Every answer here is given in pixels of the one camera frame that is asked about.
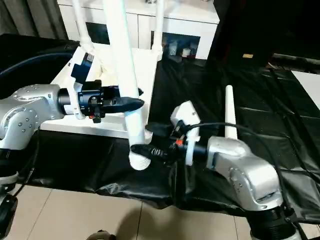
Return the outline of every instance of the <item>floor tile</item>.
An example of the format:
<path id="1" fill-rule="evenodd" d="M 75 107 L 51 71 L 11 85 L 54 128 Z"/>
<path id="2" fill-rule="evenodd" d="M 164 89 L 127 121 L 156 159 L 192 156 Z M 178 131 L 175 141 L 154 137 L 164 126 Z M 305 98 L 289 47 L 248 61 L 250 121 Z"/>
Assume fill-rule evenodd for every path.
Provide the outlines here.
<path id="1" fill-rule="evenodd" d="M 317 225 L 301 223 L 301 227 L 308 239 L 320 236 L 320 231 Z"/>
<path id="2" fill-rule="evenodd" d="M 250 226 L 245 217 L 234 217 L 238 240 L 251 240 Z"/>
<path id="3" fill-rule="evenodd" d="M 135 240 L 142 203 L 119 197 L 54 189 L 28 240 L 85 240 L 105 230 Z"/>
<path id="4" fill-rule="evenodd" d="M 25 186 L 17 196 L 18 206 L 8 237 L 5 240 L 26 240 L 36 223 L 52 190 L 50 188 Z"/>
<path id="5" fill-rule="evenodd" d="M 138 240 L 237 240 L 234 217 L 142 205 Z"/>
<path id="6" fill-rule="evenodd" d="M 251 240 L 250 227 L 244 217 L 234 217 L 238 240 Z M 301 223 L 301 227 L 308 239 L 320 236 L 317 225 Z"/>

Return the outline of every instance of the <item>cable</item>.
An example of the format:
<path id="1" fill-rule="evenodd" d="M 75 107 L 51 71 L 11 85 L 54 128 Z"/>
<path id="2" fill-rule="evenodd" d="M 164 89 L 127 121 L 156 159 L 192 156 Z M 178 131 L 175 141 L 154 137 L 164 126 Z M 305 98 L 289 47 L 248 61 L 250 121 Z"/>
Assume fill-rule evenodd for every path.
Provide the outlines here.
<path id="1" fill-rule="evenodd" d="M 29 166 L 30 163 L 32 163 L 31 165 L 31 169 L 28 173 L 28 176 L 26 177 L 24 183 L 20 186 L 20 188 L 14 193 L 13 197 L 17 197 L 18 194 L 24 189 L 24 187 L 28 184 L 32 174 L 35 171 L 35 164 L 38 158 L 38 154 L 39 154 L 39 148 L 40 148 L 40 130 L 37 130 L 37 140 L 36 140 L 36 148 L 35 148 L 35 153 L 33 155 L 32 161 L 28 161 L 27 164 L 22 168 L 22 170 L 19 172 L 19 174 L 23 173 L 27 167 Z"/>
<path id="2" fill-rule="evenodd" d="M 266 143 L 264 141 L 262 141 L 262 139 L 260 138 L 260 136 L 255 133 L 254 131 L 252 131 L 250 128 L 247 128 L 245 126 L 241 126 L 238 124 L 232 124 L 232 123 L 228 123 L 228 122 L 208 122 L 208 123 L 199 123 L 199 124 L 194 124 L 194 125 L 190 125 L 188 127 L 188 131 L 190 131 L 191 129 L 194 128 L 199 128 L 199 127 L 209 127 L 209 126 L 230 126 L 230 127 L 235 127 L 239 130 L 242 130 L 244 132 L 250 133 L 251 135 L 255 136 L 259 142 L 264 146 L 264 148 L 266 149 L 270 160 L 272 161 L 272 164 L 274 165 L 274 169 L 279 177 L 279 184 L 280 184 L 280 191 L 282 192 L 282 197 L 283 197 L 283 205 L 286 209 L 291 209 L 291 207 L 289 206 L 289 201 L 288 201 L 288 196 L 286 193 L 286 189 L 284 186 L 284 178 L 283 175 L 280 171 L 280 167 L 279 167 L 279 163 L 275 160 L 275 158 L 272 156 L 271 151 L 269 149 L 269 147 L 266 145 Z"/>
<path id="3" fill-rule="evenodd" d="M 21 67 L 23 67 L 25 65 L 28 65 L 28 64 L 36 63 L 38 61 L 42 61 L 43 59 L 53 58 L 53 57 L 70 57 L 70 58 L 72 58 L 72 56 L 73 56 L 72 53 L 67 53 L 67 52 L 53 52 L 53 53 L 46 53 L 46 54 L 33 56 L 31 58 L 28 58 L 26 60 L 18 62 L 17 64 L 12 65 L 12 66 L 8 67 L 7 69 L 1 71 L 0 72 L 0 78 L 2 78 L 5 75 L 17 70 L 18 68 L 21 68 Z"/>

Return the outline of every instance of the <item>black tablecloth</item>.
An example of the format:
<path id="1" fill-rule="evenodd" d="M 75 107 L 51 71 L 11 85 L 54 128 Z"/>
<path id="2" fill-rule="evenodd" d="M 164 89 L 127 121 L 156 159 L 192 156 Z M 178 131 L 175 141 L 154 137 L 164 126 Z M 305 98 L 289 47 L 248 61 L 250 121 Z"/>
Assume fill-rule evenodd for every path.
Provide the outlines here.
<path id="1" fill-rule="evenodd" d="M 20 42 L 30 47 L 17 46 Z M 2 60 L 10 56 L 10 61 L 0 62 L 0 70 L 38 51 L 72 51 L 77 46 L 72 41 L 13 35 L 0 36 L 0 43 Z M 41 62 L 0 79 L 0 98 L 19 87 L 50 83 L 65 63 L 66 59 Z M 205 66 L 203 60 L 163 58 L 157 66 L 149 122 L 168 123 L 173 109 L 188 100 L 203 122 L 223 121 L 228 84 L 233 86 L 237 124 L 257 132 L 280 162 L 299 220 L 320 224 L 320 111 L 291 72 L 238 70 L 217 62 Z M 224 130 L 202 129 L 200 134 L 223 136 Z M 253 137 L 240 132 L 239 138 L 269 161 Z M 20 168 L 33 157 L 36 140 L 34 136 L 27 149 L 12 154 Z M 152 141 L 161 144 L 156 137 Z M 126 139 L 40 131 L 39 142 L 31 185 L 140 199 L 159 209 L 175 205 L 245 215 L 227 181 L 206 170 L 204 163 L 167 168 L 152 162 L 146 170 L 135 171 L 129 164 Z"/>

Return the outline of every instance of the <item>cabinet door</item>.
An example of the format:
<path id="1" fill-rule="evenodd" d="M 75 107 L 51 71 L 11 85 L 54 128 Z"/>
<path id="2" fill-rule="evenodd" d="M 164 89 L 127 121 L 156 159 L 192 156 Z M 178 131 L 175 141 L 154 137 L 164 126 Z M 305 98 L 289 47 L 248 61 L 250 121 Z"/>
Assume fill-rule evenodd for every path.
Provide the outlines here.
<path id="1" fill-rule="evenodd" d="M 79 31 L 72 6 L 59 5 L 65 30 L 70 40 L 79 41 Z M 94 43 L 110 44 L 108 37 L 108 26 L 104 11 L 101 9 L 83 8 L 86 26 Z M 129 37 L 132 48 L 138 48 L 138 15 L 126 14 Z"/>
<path id="2" fill-rule="evenodd" d="M 151 49 L 156 17 L 138 15 L 138 37 L 140 49 Z M 217 24 L 164 18 L 162 45 L 164 54 L 207 59 Z"/>

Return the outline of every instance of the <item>blue cable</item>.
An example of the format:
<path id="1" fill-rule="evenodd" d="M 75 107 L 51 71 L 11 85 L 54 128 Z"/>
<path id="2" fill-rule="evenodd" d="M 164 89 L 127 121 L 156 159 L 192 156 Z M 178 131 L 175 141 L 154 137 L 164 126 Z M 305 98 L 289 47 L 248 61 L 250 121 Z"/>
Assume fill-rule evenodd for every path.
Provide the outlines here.
<path id="1" fill-rule="evenodd" d="M 68 52 L 53 52 L 53 53 L 46 53 L 46 54 L 42 54 L 42 55 L 37 55 L 37 56 L 33 56 L 30 57 L 26 60 L 23 60 L 21 62 L 18 62 L 15 65 L 12 65 L 10 67 L 8 67 L 7 69 L 3 70 L 0 72 L 0 78 L 2 78 L 3 76 L 17 70 L 18 68 L 21 68 L 25 65 L 28 64 L 33 64 L 37 61 L 46 59 L 46 58 L 53 58 L 53 57 L 69 57 L 70 59 L 72 58 L 73 54 L 72 53 L 68 53 Z"/>

